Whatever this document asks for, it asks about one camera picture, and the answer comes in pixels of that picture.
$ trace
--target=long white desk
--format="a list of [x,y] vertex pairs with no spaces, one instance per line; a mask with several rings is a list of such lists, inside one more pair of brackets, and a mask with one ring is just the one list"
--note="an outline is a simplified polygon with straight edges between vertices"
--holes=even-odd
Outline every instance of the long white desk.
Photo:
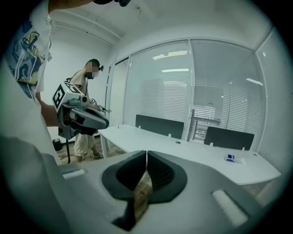
[[[99,130],[102,150],[107,157],[106,142],[109,140],[125,152],[136,150],[154,150],[171,154],[186,160],[212,167],[239,185],[271,181],[281,173],[258,153],[212,147],[196,142],[186,142],[129,125]],[[233,163],[224,160],[226,154],[244,158],[245,163]]]

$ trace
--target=window blinds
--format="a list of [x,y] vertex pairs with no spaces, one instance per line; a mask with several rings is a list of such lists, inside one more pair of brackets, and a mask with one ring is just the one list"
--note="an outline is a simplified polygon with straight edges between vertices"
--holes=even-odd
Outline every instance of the window blinds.
[[191,103],[191,61],[188,41],[166,43],[132,55],[124,124],[135,126],[137,114],[181,121],[183,139]]
[[214,126],[254,134],[254,150],[265,111],[262,77],[254,52],[215,41],[192,40],[191,44],[195,94],[187,140],[203,141],[207,128]]

